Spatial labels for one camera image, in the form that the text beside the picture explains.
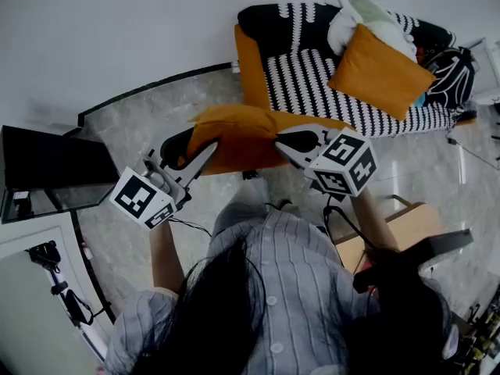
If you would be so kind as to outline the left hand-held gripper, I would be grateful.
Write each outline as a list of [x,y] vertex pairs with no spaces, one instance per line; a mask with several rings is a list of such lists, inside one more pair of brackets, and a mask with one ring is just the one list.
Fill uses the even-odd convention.
[[127,167],[111,195],[110,202],[135,223],[156,228],[191,200],[190,184],[197,179],[216,152],[218,142],[205,146],[188,162],[187,150],[194,128],[168,137],[159,157],[145,156],[143,171]]

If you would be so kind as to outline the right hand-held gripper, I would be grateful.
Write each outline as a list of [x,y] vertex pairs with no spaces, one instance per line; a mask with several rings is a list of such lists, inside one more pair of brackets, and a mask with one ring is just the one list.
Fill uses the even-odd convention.
[[311,181],[311,188],[339,202],[358,196],[377,171],[370,139],[348,127],[299,125],[278,133],[274,145]]

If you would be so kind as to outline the person's right forearm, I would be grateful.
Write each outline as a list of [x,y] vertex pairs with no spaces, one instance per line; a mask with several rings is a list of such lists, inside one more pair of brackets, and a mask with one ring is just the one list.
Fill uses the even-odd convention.
[[351,203],[359,229],[374,247],[398,251],[397,241],[378,211],[369,189],[365,188],[358,196],[351,197]]

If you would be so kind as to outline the person's left forearm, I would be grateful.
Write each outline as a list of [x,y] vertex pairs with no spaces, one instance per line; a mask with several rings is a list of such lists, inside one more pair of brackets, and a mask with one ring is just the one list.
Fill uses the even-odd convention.
[[170,223],[165,221],[153,229],[149,240],[154,286],[178,294],[185,275],[173,241]]

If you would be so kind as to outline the person's light grey trousers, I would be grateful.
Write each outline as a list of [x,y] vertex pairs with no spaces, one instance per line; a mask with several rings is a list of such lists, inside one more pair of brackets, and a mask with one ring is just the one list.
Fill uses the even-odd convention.
[[323,240],[323,221],[314,213],[283,200],[270,204],[268,185],[261,177],[245,180],[216,218],[209,243],[211,255],[222,252],[238,238],[248,248],[316,248]]

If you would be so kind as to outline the black low cabinet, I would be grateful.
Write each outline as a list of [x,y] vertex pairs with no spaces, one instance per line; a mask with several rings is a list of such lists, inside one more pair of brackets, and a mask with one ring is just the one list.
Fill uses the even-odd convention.
[[0,223],[97,206],[119,178],[101,142],[0,130]]

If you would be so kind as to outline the wooden stool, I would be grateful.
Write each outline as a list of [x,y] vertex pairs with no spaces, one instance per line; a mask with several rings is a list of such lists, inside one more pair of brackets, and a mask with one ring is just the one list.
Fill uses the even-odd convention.
[[[407,205],[403,210],[387,217],[386,222],[395,237],[398,251],[404,251],[424,238],[443,234],[445,231],[438,211],[423,202]],[[357,274],[372,266],[366,254],[365,242],[357,233],[344,237],[335,247],[349,272]]]

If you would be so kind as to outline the white green blanket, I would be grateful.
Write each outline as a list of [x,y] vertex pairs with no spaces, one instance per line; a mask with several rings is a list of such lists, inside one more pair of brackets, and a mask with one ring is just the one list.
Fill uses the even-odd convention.
[[339,9],[327,32],[328,45],[335,55],[343,55],[357,26],[362,24],[383,43],[417,62],[413,37],[375,3],[370,0],[326,0],[325,3]]

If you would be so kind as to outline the person's grey striped shirt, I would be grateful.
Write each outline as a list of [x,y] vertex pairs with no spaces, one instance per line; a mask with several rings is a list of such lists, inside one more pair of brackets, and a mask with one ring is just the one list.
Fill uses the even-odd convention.
[[238,238],[178,294],[141,292],[116,319],[105,375],[444,373],[458,330],[435,286],[396,270],[359,293],[322,233],[313,249]]

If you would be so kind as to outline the black backpack with white lines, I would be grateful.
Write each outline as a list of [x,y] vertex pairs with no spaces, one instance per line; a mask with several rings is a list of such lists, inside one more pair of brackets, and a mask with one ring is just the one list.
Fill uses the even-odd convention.
[[476,60],[468,48],[446,48],[423,62],[435,77],[426,92],[427,104],[458,109],[472,94]]

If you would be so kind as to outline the cluttered equipment rack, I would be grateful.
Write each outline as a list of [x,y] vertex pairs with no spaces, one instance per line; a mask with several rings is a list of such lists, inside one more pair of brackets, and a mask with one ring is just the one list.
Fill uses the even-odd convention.
[[500,335],[500,305],[490,304],[477,320],[467,325],[469,330],[459,335],[453,361],[458,367],[458,375],[480,375],[480,365]]

